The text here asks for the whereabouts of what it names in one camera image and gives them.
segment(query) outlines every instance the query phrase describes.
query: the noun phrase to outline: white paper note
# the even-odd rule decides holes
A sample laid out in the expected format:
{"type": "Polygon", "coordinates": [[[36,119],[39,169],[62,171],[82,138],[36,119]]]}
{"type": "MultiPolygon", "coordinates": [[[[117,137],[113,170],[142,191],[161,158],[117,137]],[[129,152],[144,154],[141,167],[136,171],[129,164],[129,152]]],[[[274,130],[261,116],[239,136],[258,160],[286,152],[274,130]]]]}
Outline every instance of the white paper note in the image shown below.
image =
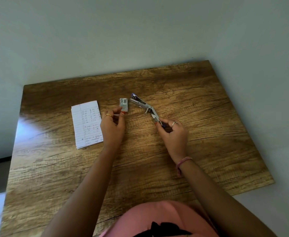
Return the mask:
{"type": "Polygon", "coordinates": [[[102,119],[96,100],[72,106],[71,113],[77,149],[103,141],[102,119]]]}

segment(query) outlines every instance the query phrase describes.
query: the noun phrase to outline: pink shirt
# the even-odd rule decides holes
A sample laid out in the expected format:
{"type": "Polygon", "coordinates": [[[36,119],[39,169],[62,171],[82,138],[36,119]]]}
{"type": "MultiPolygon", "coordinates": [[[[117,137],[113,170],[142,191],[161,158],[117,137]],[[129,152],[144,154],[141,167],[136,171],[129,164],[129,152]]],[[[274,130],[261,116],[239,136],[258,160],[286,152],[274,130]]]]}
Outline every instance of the pink shirt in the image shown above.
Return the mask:
{"type": "Polygon", "coordinates": [[[149,202],[123,214],[100,237],[133,237],[151,228],[151,223],[169,222],[192,233],[191,237],[218,237],[216,231],[197,212],[176,201],[149,202]]]}

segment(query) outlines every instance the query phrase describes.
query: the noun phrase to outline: white wall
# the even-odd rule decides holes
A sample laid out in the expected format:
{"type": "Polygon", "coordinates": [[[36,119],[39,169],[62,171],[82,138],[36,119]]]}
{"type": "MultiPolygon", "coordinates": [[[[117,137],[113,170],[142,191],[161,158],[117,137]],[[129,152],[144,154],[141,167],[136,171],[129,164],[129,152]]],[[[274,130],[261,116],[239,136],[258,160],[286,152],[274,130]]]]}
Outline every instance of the white wall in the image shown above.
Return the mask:
{"type": "Polygon", "coordinates": [[[289,236],[289,0],[0,0],[0,157],[24,84],[204,59],[276,180],[236,198],[289,236]]]}

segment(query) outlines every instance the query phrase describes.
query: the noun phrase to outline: person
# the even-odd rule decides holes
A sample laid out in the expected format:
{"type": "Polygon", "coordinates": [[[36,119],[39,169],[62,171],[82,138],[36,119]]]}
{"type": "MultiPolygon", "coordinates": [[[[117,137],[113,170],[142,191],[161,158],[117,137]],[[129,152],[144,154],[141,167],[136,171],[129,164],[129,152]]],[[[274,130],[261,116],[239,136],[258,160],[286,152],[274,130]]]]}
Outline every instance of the person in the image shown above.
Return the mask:
{"type": "MultiPolygon", "coordinates": [[[[199,211],[183,203],[160,201],[131,208],[101,234],[125,236],[247,237],[276,236],[242,204],[221,189],[186,154],[188,130],[176,119],[160,118],[172,127],[168,133],[156,123],[170,157],[201,204],[199,211]]],[[[104,148],[82,183],[48,224],[43,237],[92,236],[109,184],[115,155],[125,132],[121,107],[102,113],[104,148]],[[115,123],[114,114],[119,114],[115,123]]]]}

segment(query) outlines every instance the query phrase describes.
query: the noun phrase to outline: silver stapler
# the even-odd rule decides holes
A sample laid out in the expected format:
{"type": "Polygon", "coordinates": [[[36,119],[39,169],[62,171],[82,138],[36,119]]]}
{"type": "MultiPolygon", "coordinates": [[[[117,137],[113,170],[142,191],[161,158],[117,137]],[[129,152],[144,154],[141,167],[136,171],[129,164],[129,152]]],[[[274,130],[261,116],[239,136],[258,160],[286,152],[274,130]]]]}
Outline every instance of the silver stapler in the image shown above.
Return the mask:
{"type": "Polygon", "coordinates": [[[145,103],[142,99],[140,99],[134,93],[131,94],[131,99],[129,101],[132,103],[135,103],[136,105],[138,105],[141,108],[146,109],[145,115],[149,112],[151,114],[154,122],[159,122],[162,125],[162,127],[165,127],[165,124],[159,120],[158,114],[156,113],[156,111],[154,110],[154,108],[151,105],[145,103]]]}

